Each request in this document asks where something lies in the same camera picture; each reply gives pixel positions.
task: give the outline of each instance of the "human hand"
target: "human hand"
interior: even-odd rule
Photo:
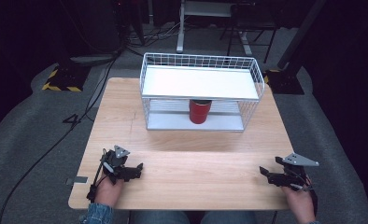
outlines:
[[[299,224],[316,221],[312,197],[309,190],[294,191],[288,187],[281,187],[286,194],[287,203],[291,212],[295,215]]]
[[[97,181],[96,185],[98,185],[98,187],[94,202],[114,208],[120,197],[123,179],[117,180],[117,183],[113,185],[110,179],[105,174],[102,174],[102,177]]]

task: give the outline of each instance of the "jeans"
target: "jeans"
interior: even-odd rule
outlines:
[[[201,224],[256,224],[251,211],[210,211],[205,212]],[[187,215],[181,211],[133,211],[131,224],[190,224]]]
[[[88,214],[79,218],[80,224],[110,224],[113,216],[113,209],[100,204],[89,204]]]

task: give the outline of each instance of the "white wire basket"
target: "white wire basket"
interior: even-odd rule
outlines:
[[[146,53],[140,93],[148,130],[243,132],[264,92],[254,58]],[[202,124],[189,119],[189,100],[212,100]]]

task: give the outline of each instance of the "red can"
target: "red can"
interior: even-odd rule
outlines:
[[[195,124],[205,122],[211,102],[211,100],[190,100],[190,120]]]

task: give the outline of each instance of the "black wire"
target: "black wire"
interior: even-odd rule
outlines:
[[[102,183],[102,181],[103,181],[103,180],[105,180],[105,179],[106,179],[106,177],[107,177],[107,175],[103,176],[103,178],[101,178],[101,179],[98,181],[99,183],[97,183],[96,187],[99,187],[100,183]]]
[[[99,176],[100,174],[100,170],[102,169],[102,166],[103,166],[103,162],[105,161],[105,157],[106,157],[106,149],[103,148],[103,156],[102,156],[102,159],[100,160],[100,165],[99,165],[99,168],[97,168],[97,171],[96,171],[96,176],[94,177],[94,180],[93,180],[93,184],[96,186],[96,182],[97,182],[97,177]]]
[[[117,58],[119,57],[119,54],[116,55],[116,57],[114,58],[114,60],[108,65],[108,71],[107,71],[107,74],[109,73],[111,67],[112,67],[112,64],[114,64],[115,61],[117,61]],[[15,184],[15,186],[13,187],[13,189],[11,190],[11,192],[8,194],[6,200],[4,201],[3,203],[3,207],[1,208],[0,210],[0,224],[3,220],[3,215],[4,215],[4,211],[6,210],[6,207],[7,207],[7,203],[10,199],[10,197],[12,196],[12,194],[15,192],[16,188],[18,187],[18,185],[23,181],[23,179],[28,176],[30,174],[30,172],[53,150],[55,149],[65,138],[67,135],[69,135],[73,130],[74,128],[79,124],[81,123],[82,119],[85,118],[85,116],[87,116],[88,112],[91,110],[91,108],[94,106],[94,104],[96,103],[97,99],[100,97],[102,91],[99,92],[99,94],[97,95],[96,99],[93,101],[92,105],[87,108],[85,110],[85,113],[77,120],[77,122],[75,122],[71,128],[50,148],[48,149],[28,170],[27,172],[21,177],[21,179]]]
[[[99,93],[97,94],[96,99],[94,99],[94,101],[93,101],[92,105],[90,105],[90,102],[91,102],[91,99],[92,99],[92,98],[90,98],[90,99],[89,99],[89,101],[88,101],[88,103],[87,103],[87,106],[86,106],[86,108],[85,108],[85,115],[86,115],[86,117],[87,117],[90,121],[92,121],[92,122],[94,122],[94,119],[91,119],[91,118],[88,116],[88,112],[91,110],[91,108],[94,106],[94,104],[97,102],[97,100],[98,100],[98,99],[99,99],[99,97],[101,96],[101,94],[102,94],[102,92],[103,92],[103,88],[105,87],[106,82],[107,82],[107,80],[108,80],[108,75],[109,75],[109,72],[110,72],[110,70],[111,70],[111,67],[112,67],[112,65],[114,64],[114,62],[115,62],[115,61],[117,61],[117,58],[118,58],[118,57],[116,57],[116,58],[115,58],[111,63],[109,63],[109,64],[107,65],[107,67],[106,67],[106,69],[105,69],[105,75],[104,75],[104,76],[103,76],[103,78],[102,78],[102,79],[100,79],[100,81],[97,83],[96,87],[94,88],[94,91],[93,91],[92,95],[94,95],[94,93],[96,92],[96,90],[97,90],[97,88],[99,87],[100,83],[102,83],[102,81],[104,81],[104,82],[103,82],[103,86],[102,86],[102,88],[100,88],[100,91],[99,91]]]
[[[277,217],[277,211],[274,212],[274,217],[272,218],[272,224],[275,224]]]
[[[157,33],[153,33],[155,31],[155,29],[152,29],[147,35],[145,35],[145,44],[137,44],[137,43],[133,43],[131,40],[132,38],[129,37],[128,38],[128,45],[130,47],[133,47],[133,48],[142,48],[142,47],[149,47],[150,45],[154,44],[155,42],[157,42],[158,40],[165,40],[167,38],[170,38],[172,35],[177,35],[178,33],[175,33],[175,34],[170,34],[168,35],[168,33],[170,31],[173,31],[175,30],[175,28],[178,26],[178,24],[174,25],[173,27],[170,27],[170,28],[159,28],[158,32]]]
[[[140,56],[140,57],[144,57],[143,54],[133,50],[133,49],[129,49],[128,47],[126,47],[127,50],[129,50],[129,52],[133,53],[134,55]]]
[[[312,186],[312,184],[311,184],[311,182],[310,182],[310,179],[308,177],[306,177],[305,179],[303,179],[300,175],[296,174],[295,172],[293,172],[290,169],[284,169],[284,171],[285,172],[289,171],[289,173],[291,173],[292,175],[295,175],[296,177],[300,178],[303,181],[304,185],[306,185],[306,188],[302,188],[303,191],[308,191],[308,190],[314,189],[313,186]]]

